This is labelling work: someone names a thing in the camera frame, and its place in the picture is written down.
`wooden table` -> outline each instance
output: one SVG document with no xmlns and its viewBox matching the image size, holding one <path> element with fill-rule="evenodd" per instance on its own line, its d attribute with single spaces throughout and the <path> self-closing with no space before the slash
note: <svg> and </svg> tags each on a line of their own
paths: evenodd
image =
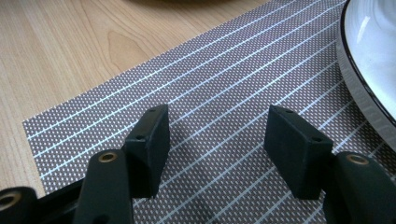
<svg viewBox="0 0 396 224">
<path fill-rule="evenodd" d="M 0 0 L 0 189 L 44 190 L 22 121 L 268 0 Z"/>
</svg>

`clamp jaw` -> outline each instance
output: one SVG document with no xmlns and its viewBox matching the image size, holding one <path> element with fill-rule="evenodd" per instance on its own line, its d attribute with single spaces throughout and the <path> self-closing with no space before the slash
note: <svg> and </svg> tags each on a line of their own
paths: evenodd
<svg viewBox="0 0 396 224">
<path fill-rule="evenodd" d="M 264 149 L 295 198 L 326 193 L 328 223 L 396 223 L 396 187 L 374 160 L 332 154 L 332 140 L 297 113 L 270 106 Z"/>
<path fill-rule="evenodd" d="M 157 195 L 170 149 L 168 106 L 147 110 L 121 149 L 93 155 L 84 179 L 37 199 L 31 188 L 0 191 L 0 222 L 133 223 L 132 198 Z"/>
</svg>

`metal rivet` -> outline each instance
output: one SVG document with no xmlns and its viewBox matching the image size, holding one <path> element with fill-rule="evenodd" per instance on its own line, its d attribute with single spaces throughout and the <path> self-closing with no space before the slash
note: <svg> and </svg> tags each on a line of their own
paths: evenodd
<svg viewBox="0 0 396 224">
<path fill-rule="evenodd" d="M 358 165 L 367 165 L 369 163 L 369 161 L 359 155 L 347 155 L 346 158 L 349 161 L 352 161 L 353 163 L 356 163 Z"/>
<path fill-rule="evenodd" d="M 0 196 L 0 211 L 6 210 L 16 204 L 22 195 L 18 191 L 11 191 L 5 195 Z"/>
<path fill-rule="evenodd" d="M 110 162 L 117 158 L 117 154 L 114 152 L 107 152 L 99 157 L 99 162 Z"/>
</svg>

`gray placemat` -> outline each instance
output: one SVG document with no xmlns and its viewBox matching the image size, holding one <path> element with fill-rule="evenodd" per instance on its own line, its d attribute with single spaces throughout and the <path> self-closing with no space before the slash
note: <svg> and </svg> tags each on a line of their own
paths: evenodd
<svg viewBox="0 0 396 224">
<path fill-rule="evenodd" d="M 262 149 L 269 105 L 298 111 L 334 153 L 373 157 L 395 179 L 396 155 L 341 77 L 335 39 L 343 0 L 274 0 L 58 105 L 23 125 L 45 191 L 84 176 L 94 153 L 119 148 L 143 112 L 169 104 L 171 150 L 155 200 L 137 223 L 325 221 L 293 199 Z"/>
</svg>

